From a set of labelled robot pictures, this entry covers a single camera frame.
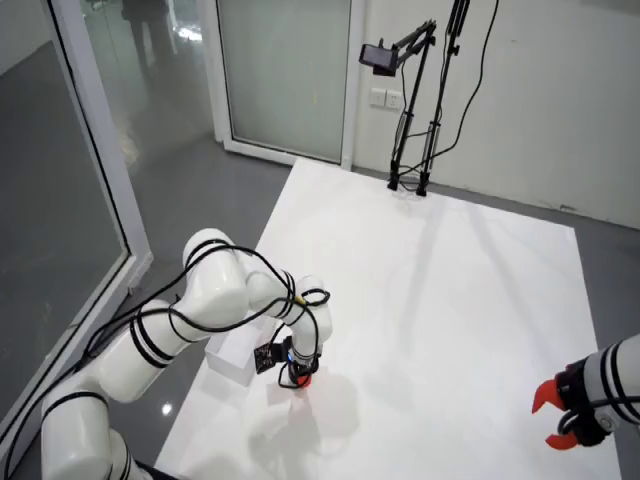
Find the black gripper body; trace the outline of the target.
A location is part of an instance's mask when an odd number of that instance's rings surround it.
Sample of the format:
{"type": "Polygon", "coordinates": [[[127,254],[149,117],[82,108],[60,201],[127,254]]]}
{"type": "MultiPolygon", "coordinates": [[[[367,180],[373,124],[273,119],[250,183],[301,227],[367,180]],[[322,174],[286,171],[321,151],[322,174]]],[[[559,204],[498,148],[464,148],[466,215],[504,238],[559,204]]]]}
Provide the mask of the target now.
{"type": "Polygon", "coordinates": [[[300,357],[293,349],[288,352],[287,372],[290,379],[300,376],[313,375],[319,368],[321,355],[315,354],[309,357],[300,357]]]}
{"type": "Polygon", "coordinates": [[[591,405],[584,379],[585,364],[585,360],[569,364],[555,377],[565,412],[573,414],[560,420],[557,431],[562,437],[573,435],[580,446],[593,447],[602,443],[609,432],[595,418],[595,408],[591,405]]]}

